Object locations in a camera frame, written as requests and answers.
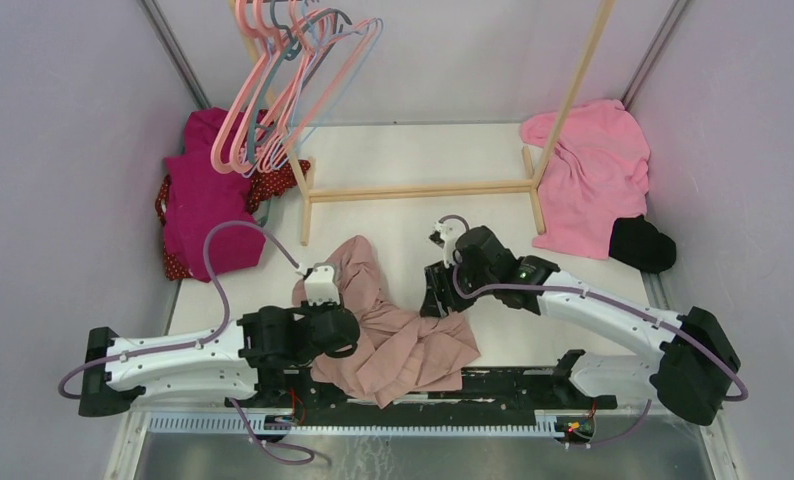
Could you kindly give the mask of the dusty pink skirt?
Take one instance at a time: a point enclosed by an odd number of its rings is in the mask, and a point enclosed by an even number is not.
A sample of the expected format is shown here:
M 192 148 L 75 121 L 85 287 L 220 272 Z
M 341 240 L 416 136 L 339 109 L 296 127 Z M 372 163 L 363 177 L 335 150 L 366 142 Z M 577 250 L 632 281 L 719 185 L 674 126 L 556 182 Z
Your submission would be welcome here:
M 466 317 L 423 317 L 391 301 L 375 250 L 356 235 L 327 258 L 338 270 L 338 288 L 360 326 L 355 353 L 342 359 L 321 355 L 311 378 L 383 409 L 412 392 L 462 388 L 461 370 L 481 357 Z

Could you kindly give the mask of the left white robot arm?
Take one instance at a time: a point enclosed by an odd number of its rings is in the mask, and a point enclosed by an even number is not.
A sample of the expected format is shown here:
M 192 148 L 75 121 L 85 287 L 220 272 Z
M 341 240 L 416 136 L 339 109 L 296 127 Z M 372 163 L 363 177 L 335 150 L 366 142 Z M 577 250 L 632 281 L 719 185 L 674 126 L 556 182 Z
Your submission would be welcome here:
M 192 334 L 126 338 L 94 328 L 86 345 L 78 413 L 108 417 L 164 402 L 280 404 L 287 379 L 274 370 L 319 356 L 352 355 L 361 336 L 355 315 L 327 303 L 265 306 L 227 325 Z

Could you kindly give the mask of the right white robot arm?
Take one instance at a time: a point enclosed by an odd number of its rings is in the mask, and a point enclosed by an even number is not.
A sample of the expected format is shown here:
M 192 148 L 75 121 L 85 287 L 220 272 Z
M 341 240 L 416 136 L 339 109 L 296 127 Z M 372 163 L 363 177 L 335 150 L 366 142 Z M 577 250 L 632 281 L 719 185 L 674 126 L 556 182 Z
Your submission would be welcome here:
M 682 314 L 595 288 L 554 262 L 515 256 L 486 226 L 458 233 L 439 221 L 429 239 L 442 258 L 424 270 L 421 315 L 443 318 L 491 296 L 627 349 L 625 356 L 570 350 L 560 358 L 550 392 L 564 408 L 587 398 L 633 397 L 656 400 L 687 422 L 709 426 L 724 403 L 749 397 L 737 352 L 717 317 L 703 308 Z

